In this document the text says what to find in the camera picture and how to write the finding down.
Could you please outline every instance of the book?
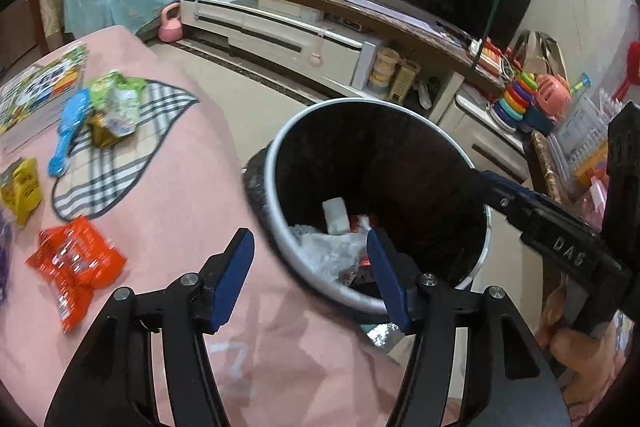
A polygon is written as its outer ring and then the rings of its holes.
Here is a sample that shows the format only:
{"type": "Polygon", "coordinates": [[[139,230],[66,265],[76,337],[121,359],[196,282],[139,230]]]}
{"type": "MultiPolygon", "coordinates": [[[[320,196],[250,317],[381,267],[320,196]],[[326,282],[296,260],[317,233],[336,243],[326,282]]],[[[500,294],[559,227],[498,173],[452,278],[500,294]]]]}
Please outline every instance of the book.
{"type": "Polygon", "coordinates": [[[46,66],[34,64],[0,87],[0,145],[6,152],[27,142],[62,114],[81,87],[86,45],[77,44],[46,66]]]}

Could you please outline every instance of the blue toy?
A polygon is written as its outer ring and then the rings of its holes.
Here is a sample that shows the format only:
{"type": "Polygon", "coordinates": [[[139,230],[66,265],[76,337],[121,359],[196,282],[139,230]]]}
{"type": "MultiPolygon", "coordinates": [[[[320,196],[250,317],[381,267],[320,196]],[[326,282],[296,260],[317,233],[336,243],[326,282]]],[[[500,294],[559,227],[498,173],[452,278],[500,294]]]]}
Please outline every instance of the blue toy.
{"type": "Polygon", "coordinates": [[[56,153],[49,161],[49,176],[60,178],[69,168],[68,154],[71,149],[71,141],[90,109],[91,99],[88,89],[79,90],[66,101],[58,126],[60,140],[56,147],[56,153]]]}

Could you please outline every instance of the colorful rings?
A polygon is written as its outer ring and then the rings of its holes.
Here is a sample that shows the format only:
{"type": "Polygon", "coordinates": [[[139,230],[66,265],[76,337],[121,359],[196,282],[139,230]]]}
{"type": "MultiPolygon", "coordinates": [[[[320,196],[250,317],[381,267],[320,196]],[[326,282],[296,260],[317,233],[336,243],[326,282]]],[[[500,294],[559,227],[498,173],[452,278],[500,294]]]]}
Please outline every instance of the colorful rings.
{"type": "Polygon", "coordinates": [[[516,100],[511,96],[511,93],[508,89],[502,94],[502,97],[504,98],[504,101],[509,105],[509,107],[511,107],[518,114],[524,114],[527,110],[526,106],[523,106],[522,104],[516,102],[516,100]]]}
{"type": "Polygon", "coordinates": [[[513,108],[511,108],[504,98],[501,98],[500,100],[498,100],[498,103],[504,109],[505,113],[508,114],[511,118],[513,118],[513,120],[518,122],[522,120],[522,115],[516,112],[516,110],[514,110],[513,108]]]}
{"type": "Polygon", "coordinates": [[[494,120],[497,120],[498,124],[502,124],[502,125],[505,125],[506,127],[509,127],[509,129],[507,130],[511,132],[517,129],[518,122],[516,122],[515,120],[513,120],[513,118],[511,118],[508,114],[506,114],[499,103],[494,103],[494,105],[492,105],[489,109],[490,109],[490,112],[493,113],[492,117],[494,117],[494,120]]]}
{"type": "Polygon", "coordinates": [[[516,92],[519,95],[519,97],[521,97],[523,100],[526,100],[527,103],[533,102],[533,95],[525,91],[524,88],[519,83],[512,82],[511,86],[509,87],[510,89],[513,89],[513,91],[516,92]]]}
{"type": "Polygon", "coordinates": [[[518,75],[518,81],[521,86],[526,86],[527,92],[530,92],[531,94],[535,94],[535,92],[538,90],[538,84],[536,84],[536,81],[533,80],[533,76],[531,76],[530,74],[520,73],[518,75]]]}
{"type": "Polygon", "coordinates": [[[525,109],[529,107],[529,101],[521,97],[515,89],[513,89],[513,84],[507,88],[507,92],[511,95],[511,98],[515,100],[518,105],[521,105],[525,109]]]}

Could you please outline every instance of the pink toy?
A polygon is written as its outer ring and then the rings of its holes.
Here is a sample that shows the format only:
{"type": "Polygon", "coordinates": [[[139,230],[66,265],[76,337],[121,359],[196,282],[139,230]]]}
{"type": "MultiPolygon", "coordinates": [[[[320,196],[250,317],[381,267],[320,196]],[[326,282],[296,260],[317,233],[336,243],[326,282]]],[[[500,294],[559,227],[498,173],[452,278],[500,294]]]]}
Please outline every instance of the pink toy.
{"type": "Polygon", "coordinates": [[[160,28],[158,37],[162,42],[175,42],[182,38],[182,22],[180,22],[180,3],[169,4],[160,13],[160,28]],[[169,19],[167,16],[174,8],[178,9],[178,15],[169,19]]]}
{"type": "Polygon", "coordinates": [[[564,106],[571,100],[571,94],[566,88],[566,81],[563,82],[552,74],[539,74],[536,77],[536,82],[538,83],[538,91],[536,92],[538,107],[547,116],[562,118],[564,106]]]}

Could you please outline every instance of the drawer handle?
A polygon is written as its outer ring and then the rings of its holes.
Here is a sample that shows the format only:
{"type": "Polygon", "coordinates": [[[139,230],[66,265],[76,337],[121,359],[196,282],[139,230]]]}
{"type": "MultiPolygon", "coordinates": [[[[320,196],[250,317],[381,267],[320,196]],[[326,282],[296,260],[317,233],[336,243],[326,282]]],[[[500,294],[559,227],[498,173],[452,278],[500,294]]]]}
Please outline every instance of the drawer handle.
{"type": "Polygon", "coordinates": [[[248,30],[247,28],[242,28],[240,31],[245,35],[249,35],[257,39],[261,39],[263,41],[271,42],[271,44],[277,44],[278,46],[282,46],[283,48],[294,51],[296,53],[300,53],[302,51],[302,46],[293,44],[292,42],[284,41],[282,39],[273,37],[271,35],[266,35],[260,32],[254,32],[253,30],[248,30]]]}
{"type": "Polygon", "coordinates": [[[473,144],[471,149],[476,151],[479,155],[481,155],[484,159],[489,160],[491,163],[498,166],[502,171],[506,172],[511,178],[516,180],[518,185],[522,185],[527,179],[523,178],[522,175],[517,174],[510,166],[505,164],[498,156],[495,154],[491,154],[489,151],[484,150],[479,145],[473,144]]]}
{"type": "Polygon", "coordinates": [[[200,12],[193,12],[193,18],[200,22],[210,22],[212,24],[217,24],[218,26],[224,26],[225,28],[231,28],[232,30],[237,30],[239,32],[242,31],[242,26],[238,24],[233,24],[231,22],[216,19],[215,17],[208,17],[205,15],[201,15],[200,12]]]}

